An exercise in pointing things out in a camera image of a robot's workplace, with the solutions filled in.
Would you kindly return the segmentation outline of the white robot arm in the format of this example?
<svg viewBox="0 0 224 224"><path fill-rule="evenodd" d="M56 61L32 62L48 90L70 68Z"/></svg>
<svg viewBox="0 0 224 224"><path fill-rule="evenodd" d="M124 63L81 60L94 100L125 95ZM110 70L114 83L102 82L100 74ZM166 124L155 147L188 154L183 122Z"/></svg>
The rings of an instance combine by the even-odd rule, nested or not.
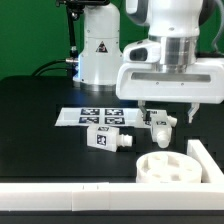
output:
<svg viewBox="0 0 224 224"><path fill-rule="evenodd" d="M202 104L224 101L224 56L196 51L200 26L215 9L224 30L223 0L125 0L128 20L117 9L84 9L84 49L79 55L78 86L112 88L121 100L143 109L148 101L189 103L192 117Z"/></svg>

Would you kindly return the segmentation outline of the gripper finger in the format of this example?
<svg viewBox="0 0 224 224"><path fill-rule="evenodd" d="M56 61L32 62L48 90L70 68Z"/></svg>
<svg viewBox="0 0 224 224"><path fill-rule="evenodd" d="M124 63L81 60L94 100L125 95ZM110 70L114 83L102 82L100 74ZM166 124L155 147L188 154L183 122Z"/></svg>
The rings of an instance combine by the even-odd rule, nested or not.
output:
<svg viewBox="0 0 224 224"><path fill-rule="evenodd" d="M143 100L138 101L138 107L139 107L140 111L142 112L143 121L148 121L149 115L148 115L147 109L145 107L145 104L146 104L146 102Z"/></svg>
<svg viewBox="0 0 224 224"><path fill-rule="evenodd" d="M200 108L199 103L192 103L191 107L188 111L188 122L191 123L193 121L194 115L197 113L197 111Z"/></svg>

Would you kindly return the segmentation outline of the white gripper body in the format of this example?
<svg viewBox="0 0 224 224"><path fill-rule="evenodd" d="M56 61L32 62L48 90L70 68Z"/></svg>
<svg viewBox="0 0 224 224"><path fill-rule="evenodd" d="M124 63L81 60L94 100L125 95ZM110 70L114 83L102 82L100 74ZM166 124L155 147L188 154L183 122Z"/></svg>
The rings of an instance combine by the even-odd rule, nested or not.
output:
<svg viewBox="0 0 224 224"><path fill-rule="evenodd" d="M224 100L224 58L159 70L162 46L148 39L125 47L116 84L119 99L219 104Z"/></svg>

